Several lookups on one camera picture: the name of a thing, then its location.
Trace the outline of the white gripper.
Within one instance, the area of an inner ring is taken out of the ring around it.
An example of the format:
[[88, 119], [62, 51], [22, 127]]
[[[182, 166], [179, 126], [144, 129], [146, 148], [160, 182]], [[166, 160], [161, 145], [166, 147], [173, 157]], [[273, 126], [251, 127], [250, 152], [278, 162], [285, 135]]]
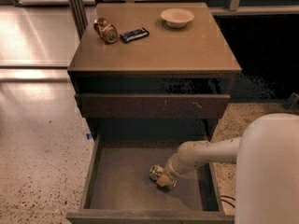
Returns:
[[167, 175], [161, 175], [157, 179], [156, 184], [161, 188], [173, 189], [177, 184], [176, 179], [178, 179], [184, 171], [183, 164], [179, 160], [178, 154], [174, 154], [170, 157], [164, 167], [164, 171]]

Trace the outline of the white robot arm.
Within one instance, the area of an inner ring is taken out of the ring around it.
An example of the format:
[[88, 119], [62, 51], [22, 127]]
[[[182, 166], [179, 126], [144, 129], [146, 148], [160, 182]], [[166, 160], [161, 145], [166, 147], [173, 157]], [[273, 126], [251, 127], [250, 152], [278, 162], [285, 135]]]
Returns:
[[237, 137], [217, 143], [187, 141], [149, 176], [173, 188], [189, 171], [210, 162], [234, 163], [235, 224], [299, 224], [299, 116], [268, 114]]

